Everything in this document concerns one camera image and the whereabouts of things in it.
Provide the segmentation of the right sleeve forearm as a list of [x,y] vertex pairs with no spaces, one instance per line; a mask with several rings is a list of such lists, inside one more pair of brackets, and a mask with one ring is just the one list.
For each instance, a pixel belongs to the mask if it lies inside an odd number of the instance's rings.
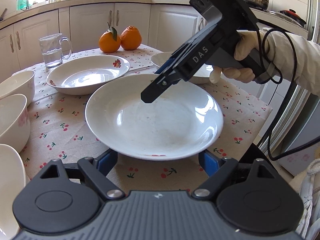
[[266,58],[270,61],[267,74],[271,77],[282,74],[285,80],[295,78],[295,83],[310,93],[319,96],[319,44],[304,37],[273,31],[260,32],[265,41]]

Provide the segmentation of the gloved right hand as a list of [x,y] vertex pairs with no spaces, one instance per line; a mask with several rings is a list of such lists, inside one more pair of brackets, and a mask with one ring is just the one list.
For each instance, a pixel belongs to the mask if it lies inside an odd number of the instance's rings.
[[[263,38],[266,34],[266,29],[263,31],[238,31],[241,35],[241,40],[238,42],[234,52],[234,58],[236,61],[244,60],[253,49],[259,50],[259,46],[262,45]],[[236,69],[234,67],[230,68],[220,68],[217,66],[213,67],[213,71],[210,73],[209,80],[211,83],[215,84],[220,80],[221,74],[229,79],[234,79],[242,83],[249,83],[256,79],[253,70],[250,68]]]

